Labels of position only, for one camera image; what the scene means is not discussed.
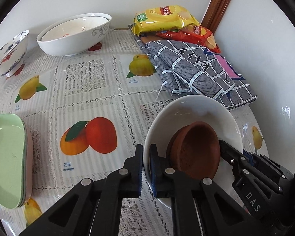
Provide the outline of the plain white ceramic bowl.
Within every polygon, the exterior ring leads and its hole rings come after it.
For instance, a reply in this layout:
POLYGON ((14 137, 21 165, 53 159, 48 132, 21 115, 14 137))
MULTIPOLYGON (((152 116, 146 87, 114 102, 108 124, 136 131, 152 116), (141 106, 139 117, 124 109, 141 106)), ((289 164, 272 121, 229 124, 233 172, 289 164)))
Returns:
POLYGON ((160 111, 145 138, 143 165, 149 187, 152 186, 149 161, 150 145, 156 144, 159 156, 165 157, 167 145, 174 134, 180 128, 197 121, 209 124, 220 140, 243 153, 239 127, 231 113, 223 105, 203 95, 183 96, 172 101, 160 111))

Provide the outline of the large white swirl bowl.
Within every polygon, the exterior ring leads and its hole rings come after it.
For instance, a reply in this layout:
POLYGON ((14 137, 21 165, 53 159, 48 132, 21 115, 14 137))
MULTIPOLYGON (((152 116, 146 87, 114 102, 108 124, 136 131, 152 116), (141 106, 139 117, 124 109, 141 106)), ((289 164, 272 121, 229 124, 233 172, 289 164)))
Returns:
POLYGON ((71 56, 80 54, 87 51, 97 43, 101 42, 110 30, 110 23, 112 16, 106 13, 85 13, 78 14, 76 16, 71 16, 69 18, 63 19, 59 22, 56 22, 46 29, 44 29, 37 36, 37 43, 39 47, 46 53, 52 56, 71 56), (97 26, 93 29, 83 31, 79 34, 72 36, 62 37, 52 41, 42 41, 42 36, 55 26, 64 23, 66 21, 82 18, 82 17, 104 17, 108 19, 108 22, 97 26))

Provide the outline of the blue red patterned bowl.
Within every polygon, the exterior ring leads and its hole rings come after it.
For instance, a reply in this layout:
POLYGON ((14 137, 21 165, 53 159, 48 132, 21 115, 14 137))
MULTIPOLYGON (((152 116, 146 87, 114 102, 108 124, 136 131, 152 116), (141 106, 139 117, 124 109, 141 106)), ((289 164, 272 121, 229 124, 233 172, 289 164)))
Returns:
POLYGON ((0 77, 11 77, 23 64, 29 32, 29 30, 20 32, 0 48, 0 77))

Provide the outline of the brown wooden door frame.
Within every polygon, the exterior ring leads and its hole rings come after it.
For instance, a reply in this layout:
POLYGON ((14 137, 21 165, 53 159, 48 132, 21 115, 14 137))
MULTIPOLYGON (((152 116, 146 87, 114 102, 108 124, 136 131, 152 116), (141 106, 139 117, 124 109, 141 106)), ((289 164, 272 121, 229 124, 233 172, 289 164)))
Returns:
POLYGON ((211 0, 201 25, 214 34, 231 0, 211 0))

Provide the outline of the yellow chips bag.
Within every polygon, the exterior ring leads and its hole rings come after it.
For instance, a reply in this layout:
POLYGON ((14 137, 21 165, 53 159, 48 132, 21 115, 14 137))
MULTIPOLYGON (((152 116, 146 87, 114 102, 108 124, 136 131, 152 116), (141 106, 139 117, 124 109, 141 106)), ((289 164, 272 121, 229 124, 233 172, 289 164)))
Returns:
POLYGON ((199 21, 184 7, 179 5, 161 6, 137 13, 132 33, 140 35, 171 29, 182 29, 186 26, 199 26, 199 21))

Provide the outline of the white lemon print bowl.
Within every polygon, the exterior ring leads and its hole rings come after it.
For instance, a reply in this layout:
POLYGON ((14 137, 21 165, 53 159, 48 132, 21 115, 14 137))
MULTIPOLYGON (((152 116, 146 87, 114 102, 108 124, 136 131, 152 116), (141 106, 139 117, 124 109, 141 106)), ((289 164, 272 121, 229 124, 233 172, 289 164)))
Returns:
POLYGON ((82 17, 61 23, 42 36, 42 41, 52 41, 62 37, 79 34, 108 22, 104 17, 82 17))

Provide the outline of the brown clay small bowl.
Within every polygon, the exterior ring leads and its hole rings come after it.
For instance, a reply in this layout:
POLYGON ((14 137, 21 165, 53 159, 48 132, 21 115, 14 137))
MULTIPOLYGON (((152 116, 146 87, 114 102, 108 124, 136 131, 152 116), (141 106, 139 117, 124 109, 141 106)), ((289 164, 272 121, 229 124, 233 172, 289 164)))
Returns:
POLYGON ((172 146, 176 154, 174 169, 196 180, 214 178, 220 160, 217 134, 206 122, 197 121, 181 131, 172 146))

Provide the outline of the red chips bag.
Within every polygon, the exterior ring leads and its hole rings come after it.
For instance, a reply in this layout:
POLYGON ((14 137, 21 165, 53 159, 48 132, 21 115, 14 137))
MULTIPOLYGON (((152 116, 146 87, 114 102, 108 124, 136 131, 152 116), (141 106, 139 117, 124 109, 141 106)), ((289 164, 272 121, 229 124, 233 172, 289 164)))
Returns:
POLYGON ((202 26, 189 25, 182 29, 162 30, 157 32, 156 36, 169 40, 199 44, 215 53, 221 53, 213 33, 202 26))

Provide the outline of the green square plastic plate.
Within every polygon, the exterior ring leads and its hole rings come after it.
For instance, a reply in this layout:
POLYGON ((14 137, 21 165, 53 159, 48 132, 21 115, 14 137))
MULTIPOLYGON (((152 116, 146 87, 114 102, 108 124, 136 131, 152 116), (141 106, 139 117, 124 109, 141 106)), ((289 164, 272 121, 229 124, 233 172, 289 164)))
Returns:
POLYGON ((17 208, 24 192, 26 129, 16 114, 0 114, 0 204, 17 208))

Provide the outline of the grey checked cloth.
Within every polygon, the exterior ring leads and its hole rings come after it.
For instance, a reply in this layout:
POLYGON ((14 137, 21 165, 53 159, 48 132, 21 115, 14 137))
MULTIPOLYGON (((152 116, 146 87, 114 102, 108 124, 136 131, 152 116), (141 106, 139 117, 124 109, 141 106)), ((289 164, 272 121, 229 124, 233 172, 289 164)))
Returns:
POLYGON ((143 43, 138 36, 135 40, 171 95, 204 95, 228 110, 257 99, 242 74, 223 56, 204 46, 173 40, 143 43))

